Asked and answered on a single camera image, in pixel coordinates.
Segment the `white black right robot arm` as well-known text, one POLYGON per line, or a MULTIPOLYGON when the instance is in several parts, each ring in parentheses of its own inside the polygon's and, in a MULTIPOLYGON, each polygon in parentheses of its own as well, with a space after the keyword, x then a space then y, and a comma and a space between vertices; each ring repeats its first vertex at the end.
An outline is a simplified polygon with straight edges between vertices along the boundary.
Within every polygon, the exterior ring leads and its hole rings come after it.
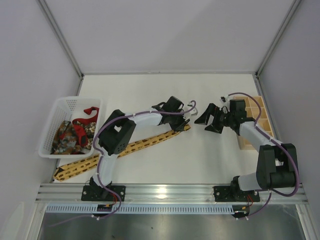
POLYGON ((298 192, 300 176, 296 147, 264 131, 257 119, 247 115, 244 99, 231 99, 228 107, 210 103, 195 124, 204 125, 206 131, 216 134, 229 127, 249 141, 258 153, 256 171, 235 176, 225 187, 226 195, 216 188, 217 202, 244 202, 262 191, 272 191, 283 197, 292 197, 298 192))

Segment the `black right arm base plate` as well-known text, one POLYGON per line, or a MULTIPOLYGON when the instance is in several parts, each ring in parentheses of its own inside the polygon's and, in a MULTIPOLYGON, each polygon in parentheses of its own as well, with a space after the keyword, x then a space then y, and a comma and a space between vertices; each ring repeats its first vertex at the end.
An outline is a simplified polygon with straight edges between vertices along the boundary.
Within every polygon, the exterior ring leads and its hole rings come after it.
POLYGON ((217 185, 213 187, 213 195, 216 202, 259 202, 260 195, 254 190, 242 191, 232 189, 230 185, 217 185))

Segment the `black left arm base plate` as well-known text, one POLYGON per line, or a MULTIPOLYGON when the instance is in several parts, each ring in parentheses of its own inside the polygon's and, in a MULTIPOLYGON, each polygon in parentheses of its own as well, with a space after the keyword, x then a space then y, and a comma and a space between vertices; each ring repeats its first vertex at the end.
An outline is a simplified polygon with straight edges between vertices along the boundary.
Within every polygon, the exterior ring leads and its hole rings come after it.
MULTIPOLYGON (((111 185, 108 189, 118 194, 122 201, 125 200, 125 185, 111 185)), ((82 189, 81 200, 87 202, 113 202, 115 195, 114 193, 111 193, 110 191, 98 185, 85 185, 82 189)))

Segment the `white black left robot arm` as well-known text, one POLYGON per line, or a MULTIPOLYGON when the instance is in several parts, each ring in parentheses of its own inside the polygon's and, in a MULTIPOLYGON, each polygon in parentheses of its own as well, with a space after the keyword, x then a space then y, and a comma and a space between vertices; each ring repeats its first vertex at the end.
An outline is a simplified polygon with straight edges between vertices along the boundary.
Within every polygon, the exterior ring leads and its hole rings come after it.
POLYGON ((104 198, 112 192, 116 160, 130 143, 135 130, 169 125, 174 133, 183 132, 195 108, 195 100, 191 100, 185 108, 183 102, 171 96, 168 101, 141 112, 126 114, 119 109, 114 110, 92 141, 92 147, 100 153, 96 172, 89 180, 95 195, 104 198))

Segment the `yellow beetle print tie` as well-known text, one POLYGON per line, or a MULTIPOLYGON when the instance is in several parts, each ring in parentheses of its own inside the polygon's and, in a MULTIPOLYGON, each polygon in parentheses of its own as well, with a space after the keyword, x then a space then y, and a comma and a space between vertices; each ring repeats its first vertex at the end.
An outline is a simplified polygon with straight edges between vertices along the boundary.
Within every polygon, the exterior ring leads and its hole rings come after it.
MULTIPOLYGON (((151 146, 162 143, 166 140, 169 140, 179 135, 180 133, 181 131, 170 130, 170 131, 161 133, 159 135, 155 135, 149 138, 145 138, 142 140, 129 143, 128 146, 125 148, 125 150, 118 155, 118 158, 127 156, 129 154, 135 153, 145 148, 149 148, 151 146)), ((53 179, 59 182, 64 182, 68 179, 81 175, 89 170, 95 169, 98 165, 99 157, 100 157, 99 154, 95 154, 90 157, 76 160, 74 162, 59 166, 55 170, 53 179)))

